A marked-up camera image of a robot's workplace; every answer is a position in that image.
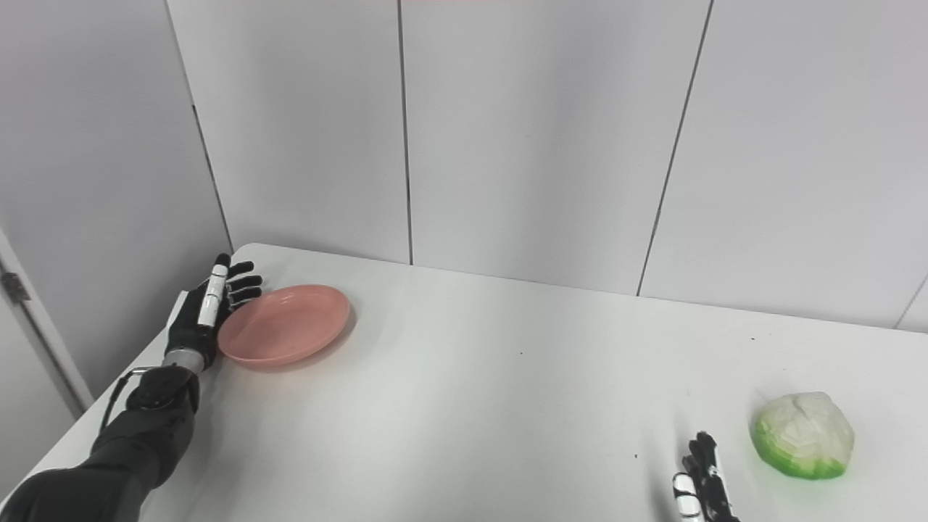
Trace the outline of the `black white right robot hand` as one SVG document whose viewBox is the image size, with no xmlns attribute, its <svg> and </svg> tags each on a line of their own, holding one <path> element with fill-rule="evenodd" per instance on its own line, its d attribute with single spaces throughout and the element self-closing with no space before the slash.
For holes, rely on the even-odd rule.
<svg viewBox="0 0 928 522">
<path fill-rule="evenodd" d="M 732 509 L 716 440 L 705 431 L 687 443 L 689 453 L 681 460 L 671 486 L 681 521 L 739 521 Z"/>
</svg>

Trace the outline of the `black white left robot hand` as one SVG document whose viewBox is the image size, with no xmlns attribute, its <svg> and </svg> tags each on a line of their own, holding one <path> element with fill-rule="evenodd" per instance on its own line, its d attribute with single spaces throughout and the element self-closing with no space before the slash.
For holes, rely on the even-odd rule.
<svg viewBox="0 0 928 522">
<path fill-rule="evenodd" d="M 211 274 L 183 298 L 169 326 L 165 366 L 180 366 L 200 374 L 218 356 L 218 331 L 239 308 L 262 295 L 264 278 L 251 260 L 234 263 L 222 252 Z"/>
</svg>

